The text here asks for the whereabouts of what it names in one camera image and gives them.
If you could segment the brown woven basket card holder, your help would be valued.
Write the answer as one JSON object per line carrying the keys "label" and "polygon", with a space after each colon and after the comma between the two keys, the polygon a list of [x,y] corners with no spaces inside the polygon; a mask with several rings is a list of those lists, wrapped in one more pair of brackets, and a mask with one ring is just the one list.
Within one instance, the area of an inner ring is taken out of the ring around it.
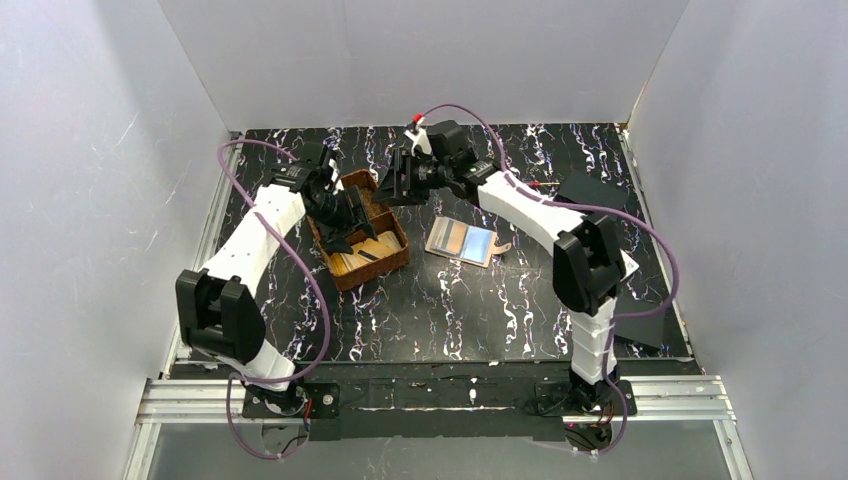
{"label": "brown woven basket card holder", "polygon": [[346,237],[351,253],[330,253],[325,248],[326,228],[310,217],[307,218],[318,251],[340,292],[357,288],[410,263],[409,241],[396,215],[384,203],[372,200],[377,190],[372,173],[367,169],[356,170],[342,177],[342,185],[345,189],[354,186],[359,189],[377,239],[358,230]]}

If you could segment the yellow VIP card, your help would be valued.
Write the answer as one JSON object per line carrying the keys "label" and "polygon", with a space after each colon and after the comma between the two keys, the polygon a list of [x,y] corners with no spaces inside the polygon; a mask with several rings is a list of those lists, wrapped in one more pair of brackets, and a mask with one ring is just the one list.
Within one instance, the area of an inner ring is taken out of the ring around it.
{"label": "yellow VIP card", "polygon": [[356,258],[353,257],[352,253],[333,253],[330,256],[329,265],[333,273],[337,275],[343,275],[349,273],[353,270],[357,270],[359,268],[364,267],[365,265],[371,264],[359,262]]}

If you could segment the black striped yellow card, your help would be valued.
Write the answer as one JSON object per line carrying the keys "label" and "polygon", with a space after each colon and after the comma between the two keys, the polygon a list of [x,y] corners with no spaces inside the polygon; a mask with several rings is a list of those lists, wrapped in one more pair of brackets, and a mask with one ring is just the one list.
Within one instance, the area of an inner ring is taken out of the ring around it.
{"label": "black striped yellow card", "polygon": [[353,257],[359,262],[370,263],[386,258],[402,250],[397,235],[389,230],[380,233],[377,239],[366,238],[353,246]]}

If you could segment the orange card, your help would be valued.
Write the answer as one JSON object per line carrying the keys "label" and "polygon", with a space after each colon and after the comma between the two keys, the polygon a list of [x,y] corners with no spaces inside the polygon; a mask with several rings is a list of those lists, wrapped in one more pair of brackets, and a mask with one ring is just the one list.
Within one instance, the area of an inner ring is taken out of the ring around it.
{"label": "orange card", "polygon": [[428,240],[428,247],[435,252],[449,256],[459,255],[462,251],[468,226],[447,217],[437,217]]}

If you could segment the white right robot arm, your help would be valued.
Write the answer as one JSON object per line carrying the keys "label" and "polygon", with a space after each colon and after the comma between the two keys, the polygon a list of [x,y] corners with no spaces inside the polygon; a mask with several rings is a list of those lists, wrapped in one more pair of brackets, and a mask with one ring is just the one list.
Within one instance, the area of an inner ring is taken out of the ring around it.
{"label": "white right robot arm", "polygon": [[618,288],[629,272],[614,223],[606,215],[582,216],[529,190],[507,168],[478,156],[453,120],[405,128],[410,147],[392,153],[374,195],[390,206],[421,205],[434,190],[495,214],[543,246],[552,257],[552,285],[573,325],[571,395],[597,404],[612,384],[612,317]]}

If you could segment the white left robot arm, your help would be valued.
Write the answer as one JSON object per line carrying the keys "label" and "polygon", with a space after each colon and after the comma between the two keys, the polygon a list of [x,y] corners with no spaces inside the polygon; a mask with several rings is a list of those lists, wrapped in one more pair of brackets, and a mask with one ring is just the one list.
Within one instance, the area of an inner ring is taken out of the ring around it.
{"label": "white left robot arm", "polygon": [[267,340],[254,299],[277,251],[292,250],[286,234],[308,218],[328,254],[352,254],[348,239],[355,233],[377,236],[359,188],[343,185],[336,157],[327,145],[308,144],[291,163],[276,167],[256,194],[235,183],[248,212],[210,259],[176,280],[182,342],[268,391],[284,392],[306,374]]}

